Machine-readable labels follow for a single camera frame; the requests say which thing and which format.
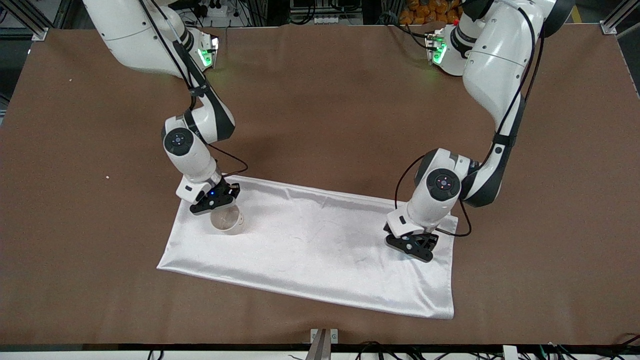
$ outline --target black wire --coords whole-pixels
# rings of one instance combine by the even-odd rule
[[[196,11],[194,11],[195,8],[190,8],[191,13],[193,14],[193,16],[196,17],[196,21],[200,23],[200,26],[204,28],[204,25],[202,24],[202,20],[200,20],[200,18],[198,17],[198,15],[196,14]]]
[[[634,342],[635,340],[640,340],[640,335],[636,335],[636,336],[634,336],[633,338],[631,338],[631,339],[629,339],[629,340],[625,341],[624,343],[622,343],[622,344],[620,344],[620,345],[629,345],[629,344],[631,344],[632,342]]]
[[[465,203],[462,202],[462,199],[458,199],[458,201],[460,202],[460,207],[462,208],[462,213],[465,214],[465,219],[467,220],[467,226],[468,226],[469,230],[464,234],[450,233],[449,231],[442,230],[439,227],[436,227],[436,230],[440,231],[443,234],[453,236],[455,238],[464,238],[465,236],[471,235],[471,220],[469,220],[469,215],[467,215],[467,209],[465,208]]]
[[[210,148],[212,148],[212,149],[215,149],[215,150],[217,150],[217,151],[222,152],[224,155],[227,155],[228,157],[230,157],[230,158],[232,158],[232,159],[234,159],[234,160],[236,160],[236,161],[238,161],[238,162],[240,162],[240,163],[242,163],[242,164],[244,165],[244,168],[243,168],[243,169],[238,170],[238,171],[233,171],[233,172],[230,172],[230,173],[228,173],[228,174],[222,175],[222,177],[227,177],[227,176],[232,176],[232,175],[238,175],[238,174],[240,174],[240,173],[243,173],[243,172],[245,172],[245,171],[249,170],[249,164],[247,164],[244,160],[242,160],[242,159],[240,159],[240,158],[238,158],[238,157],[236,157],[236,156],[233,156],[233,155],[229,154],[228,152],[226,152],[226,151],[224,151],[224,150],[222,150],[222,149],[220,149],[220,148],[218,148],[218,147],[215,147],[215,146],[213,146],[213,145],[211,145],[211,144],[209,144],[209,143],[207,144],[207,146],[209,146],[209,147],[210,147]]]
[[[398,180],[398,182],[396,184],[396,191],[394,192],[394,206],[396,207],[396,209],[398,208],[398,189],[400,189],[400,184],[402,183],[402,180],[404,179],[406,174],[409,172],[409,170],[411,170],[411,168],[418,161],[420,161],[423,157],[424,157],[424,155],[422,155],[419,158],[417,158],[416,160],[414,160],[413,163],[411,163],[411,165],[409,165],[409,167],[406,168],[406,170],[402,173],[402,176]],[[466,233],[464,233],[464,234],[454,234],[454,233],[450,233],[449,231],[442,230],[442,229],[439,229],[439,228],[436,228],[436,230],[440,231],[443,234],[446,234],[446,235],[449,235],[449,236],[453,236],[455,238],[463,238],[465,236],[471,235],[471,230],[472,230],[472,228],[471,228],[471,220],[469,220],[469,215],[467,214],[467,209],[465,208],[465,204],[462,202],[462,199],[458,199],[458,200],[460,202],[460,207],[462,208],[462,213],[465,214],[465,219],[467,220],[468,231]]]
[[[144,10],[145,14],[147,14],[147,17],[149,18],[149,22],[151,23],[151,26],[153,27],[154,31],[156,32],[156,35],[160,38],[160,42],[162,42],[162,45],[164,46],[164,49],[166,50],[166,52],[171,57],[171,60],[173,61],[173,64],[178,68],[178,71],[180,72],[180,75],[182,76],[182,80],[184,80],[184,83],[187,85],[187,87],[192,87],[190,85],[189,81],[187,81],[187,77],[184,75],[184,72],[182,71],[182,67],[180,67],[180,65],[178,64],[178,60],[175,59],[175,57],[173,56],[173,53],[171,52],[171,50],[169,50],[169,47],[167,46],[166,42],[164,41],[164,37],[162,36],[162,33],[160,32],[160,30],[158,30],[158,27],[156,26],[156,22],[151,17],[151,14],[149,13],[149,10],[147,9],[147,6],[145,5],[145,2],[143,0],[138,0],[138,2],[140,3],[140,6],[142,6],[142,10]],[[151,2],[158,9],[160,9],[160,7],[156,4],[156,2],[154,0],[151,0]],[[164,16],[164,13],[162,11],[160,11],[160,13],[163,15],[164,19],[166,20],[167,18],[166,18],[166,16]]]
[[[427,34],[418,34],[418,33],[414,33],[413,31],[411,31],[411,30],[409,29],[409,25],[406,25],[406,27],[407,27],[406,29],[405,29],[405,28],[403,28],[402,26],[398,25],[398,24],[385,24],[385,25],[393,25],[393,26],[397,27],[398,29],[402,30],[402,31],[403,31],[403,33],[407,33],[407,34],[412,35],[412,36],[415,36],[415,37],[417,37],[417,38],[427,38],[427,37],[428,37],[428,35],[427,35]]]
[[[558,345],[558,346],[556,347],[556,349],[558,349],[560,352],[564,352],[564,353],[565,353],[568,357],[570,357],[572,360],[578,360],[578,359],[576,359],[576,358],[575,358],[575,356],[571,355],[571,354],[569,353],[569,351],[567,351],[567,350],[564,348],[564,346],[562,346],[562,345]]]
[[[147,360],[151,360],[151,356],[154,354],[153,350],[149,351],[149,355],[147,356]],[[160,350],[160,356],[157,358],[157,360],[162,360],[162,358],[164,357],[164,350]]]
[[[256,12],[256,11],[253,11],[253,10],[249,7],[249,5],[248,5],[248,4],[245,4],[245,3],[244,3],[244,1],[240,1],[240,2],[241,2],[243,5],[245,5],[245,6],[246,6],[246,9],[247,9],[247,10],[249,10],[249,13],[250,13],[250,14],[257,16],[257,17],[259,17],[260,19],[262,19],[262,20],[264,20],[264,21],[267,21],[267,18],[266,18],[266,17],[264,17],[264,16],[262,16],[262,14],[260,14],[260,9],[258,9],[258,11],[257,11],[257,12]]]
[[[545,25],[542,25],[540,28],[540,33],[544,34]],[[540,60],[542,59],[542,50],[545,47],[545,37],[540,37],[540,47],[538,49],[538,57],[536,58],[536,66],[533,68],[533,72],[531,73],[531,80],[529,80],[529,87],[527,88],[527,95],[524,96],[524,103],[527,104],[529,100],[529,95],[531,94],[531,89],[533,88],[533,83],[536,80],[536,75],[538,74],[538,67],[540,66]]]
[[[160,9],[160,6],[158,6],[158,4],[156,3],[156,0],[150,0],[151,3],[155,6],[155,8],[160,12],[160,15],[162,15],[163,19],[166,22],[169,22],[169,19],[167,18],[167,16],[164,14],[164,11],[162,11],[162,9]],[[173,63],[175,64],[175,66],[178,68],[178,71],[180,71],[180,75],[182,76],[182,79],[184,80],[184,83],[187,85],[187,88],[192,89],[193,88],[193,82],[191,80],[191,73],[189,72],[189,67],[187,66],[186,62],[188,60],[186,59],[182,59],[182,61],[184,62],[184,69],[187,72],[187,74],[185,75],[182,72],[182,68],[180,67],[180,65],[178,64],[178,61],[175,59],[175,57],[173,56],[173,53],[169,50],[169,47],[166,45],[166,43],[164,42],[164,37],[162,36],[162,34],[160,33],[160,31],[158,30],[157,26],[156,26],[156,22],[151,18],[151,14],[149,14],[149,11],[147,10],[147,7],[144,5],[143,0],[138,0],[138,2],[140,2],[140,5],[142,5],[145,13],[147,14],[147,17],[149,18],[149,22],[151,22],[151,25],[153,26],[153,28],[155,29],[158,37],[160,38],[160,40],[162,41],[164,48],[167,50],[167,52],[169,53],[169,55],[171,56],[171,59],[173,60]],[[189,105],[189,110],[193,110],[193,108],[196,106],[196,97],[191,95],[191,104]]]
[[[475,353],[475,352],[470,352],[469,354],[476,356],[478,359],[482,359],[482,360],[489,360],[488,357],[485,356],[481,356],[480,353]]]
[[[407,34],[411,35],[411,38],[413,39],[413,41],[415,41],[415,43],[416,43],[416,44],[418,44],[418,45],[420,45],[421,47],[423,47],[423,48],[425,48],[425,49],[427,49],[427,50],[433,50],[433,51],[436,51],[436,50],[437,50],[437,48],[436,48],[436,47],[433,47],[433,46],[427,46],[427,45],[424,45],[424,44],[420,43],[420,42],[418,41],[418,39],[416,38],[416,36],[413,34],[413,32],[412,32],[412,31],[408,30],[408,31],[405,31],[405,33],[407,33]]]
[[[236,0],[236,11],[238,11],[238,3],[240,2],[240,0]],[[240,22],[242,23],[242,26],[247,26],[244,24],[244,21],[242,20],[241,16],[238,16],[240,18]]]
[[[440,356],[436,357],[434,360],[442,360],[442,358],[443,358],[443,357],[445,357],[445,356],[447,356],[447,355],[449,355],[449,354],[451,354],[451,353],[450,353],[450,352],[446,352],[446,353],[444,353],[444,354],[442,354],[442,355],[440,355]]]
[[[247,21],[247,25],[248,26],[252,26],[251,25],[251,19],[249,18],[249,15],[246,14],[246,11],[244,10],[244,6],[242,6],[242,1],[238,0],[238,3],[240,3],[240,7],[242,8],[242,13],[244,14],[244,17]]]
[[[308,23],[309,21],[311,21],[314,16],[316,16],[316,0],[309,0],[311,1],[311,4],[309,5],[309,9],[307,10],[307,17],[302,20],[302,21],[293,21],[293,20],[289,20],[289,22],[291,24],[295,24],[295,25],[304,25],[306,23]]]
[[[531,24],[531,20],[529,20],[529,16],[527,15],[527,13],[524,12],[524,10],[522,10],[522,8],[518,8],[518,11],[522,14],[524,19],[527,21],[529,31],[531,32],[531,55],[529,55],[529,63],[527,64],[527,68],[524,72],[524,75],[522,76],[522,80],[520,81],[518,90],[516,91],[516,94],[513,96],[513,99],[511,100],[511,104],[509,104],[507,111],[504,113],[504,116],[502,117],[502,121],[500,121],[500,126],[498,126],[498,131],[496,131],[497,134],[499,134],[500,130],[502,130],[502,126],[504,125],[505,120],[507,120],[507,116],[509,116],[509,112],[511,112],[511,108],[515,104],[516,99],[518,98],[518,95],[520,95],[520,91],[522,91],[522,87],[524,86],[524,81],[529,75],[529,69],[531,68],[531,63],[533,62],[533,56],[536,54],[536,32],[535,30],[533,30],[533,24]]]
[[[424,157],[424,155],[422,155],[421,157],[417,158],[416,160],[413,161],[413,163],[411,163],[411,165],[409,165],[408,168],[406,168],[406,170],[402,173],[402,176],[400,177],[400,180],[398,180],[398,183],[396,184],[396,192],[394,195],[394,206],[396,207],[396,209],[398,208],[398,189],[400,189],[400,184],[402,183],[402,179],[404,179],[404,176],[406,175],[406,173],[409,172],[409,170],[411,170],[411,168],[420,160],[422,160],[422,158]]]
[[[246,11],[244,10],[244,2],[242,0],[240,0],[240,6],[242,6],[242,12],[244,13],[244,16],[246,17],[247,22],[249,22],[252,26],[258,26],[256,24],[255,21],[255,17],[254,17],[254,13],[251,11],[251,9],[249,9],[249,6],[246,5],[246,9],[249,10],[249,15],[251,15],[251,18],[249,18],[249,16],[247,16]]]
[[[511,109],[512,109],[513,105],[515,104],[516,99],[518,98],[518,96],[520,95],[520,92],[522,91],[522,87],[524,86],[525,79],[529,75],[529,70],[531,69],[531,64],[533,63],[533,56],[536,54],[536,32],[535,32],[535,30],[533,30],[533,24],[531,24],[531,21],[529,20],[529,16],[527,16],[527,13],[525,13],[524,10],[522,10],[522,8],[518,8],[518,12],[520,12],[522,14],[522,16],[524,17],[524,19],[527,21],[527,25],[529,27],[529,31],[531,32],[531,54],[529,55],[529,63],[527,64],[527,67],[524,70],[524,73],[522,74],[522,78],[520,80],[520,85],[518,85],[518,90],[516,90],[515,94],[513,94],[513,98],[511,99],[511,103],[509,104],[509,107],[507,108],[507,111],[504,113],[504,116],[502,117],[502,120],[500,121],[500,125],[498,125],[498,130],[496,130],[496,132],[495,132],[496,134],[500,134],[500,131],[502,131],[502,127],[504,125],[504,122],[507,120],[507,116],[509,116],[509,113],[511,112]],[[531,89],[531,87],[533,86],[532,84],[533,84],[533,82],[530,81],[529,82],[529,89]],[[489,152],[487,152],[486,156],[484,157],[482,165],[480,165],[481,168],[482,168],[482,166],[484,166],[484,164],[486,164],[486,161],[489,159],[489,156],[492,154],[492,152],[493,152],[493,146],[491,146],[489,148]]]
[[[345,10],[348,12],[354,12],[360,8],[360,5],[354,5],[348,8],[344,6],[338,7],[334,5],[333,0],[329,0],[329,6],[331,6],[334,10],[338,10],[339,12],[344,12]]]
[[[6,19],[6,14],[9,13],[9,11],[7,9],[3,9],[4,10],[4,15],[2,16],[2,20],[0,20],[0,24],[2,24],[4,22],[4,20]]]

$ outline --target white satin fabric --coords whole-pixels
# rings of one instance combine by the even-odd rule
[[[295,297],[421,318],[451,319],[452,236],[424,263],[386,246],[393,201],[234,176],[238,235],[178,209],[157,268]],[[455,232],[458,219],[440,227]]]

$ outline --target brown table surface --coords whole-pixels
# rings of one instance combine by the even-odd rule
[[[419,154],[482,160],[490,144],[461,79],[395,28],[217,32],[207,73],[237,120],[220,146],[248,176],[392,198]],[[156,270],[180,179],[160,129],[188,102],[180,80],[125,68],[95,31],[33,45],[0,130],[0,343],[299,343],[332,327],[344,343],[606,344],[640,331],[640,101],[598,26],[547,40],[500,197],[470,209],[473,235],[456,240],[453,320]]]

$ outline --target paper cup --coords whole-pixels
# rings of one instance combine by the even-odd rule
[[[211,212],[211,225],[227,235],[237,235],[242,231],[244,218],[237,205]]]

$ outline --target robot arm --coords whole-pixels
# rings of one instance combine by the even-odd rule
[[[458,199],[480,207],[498,196],[524,112],[521,77],[532,61],[532,39],[547,26],[545,21],[561,17],[551,13],[566,12],[564,22],[572,7],[566,11],[561,0],[474,1],[484,3],[481,18],[463,14],[458,26],[447,26],[438,35],[429,55],[444,71],[462,75],[467,92],[492,116],[495,136],[482,164],[445,149],[429,151],[415,175],[411,199],[387,215],[387,243],[424,261],[433,257],[438,239],[433,232]]]
[[[235,120],[202,73],[214,61],[218,39],[187,28],[164,6],[167,0],[83,0],[96,29],[113,56],[142,72],[171,74],[189,88],[191,107],[164,123],[164,150],[183,173],[176,194],[191,212],[206,213],[231,204],[239,192],[227,184],[206,144],[227,139]],[[202,107],[193,109],[195,99]]]

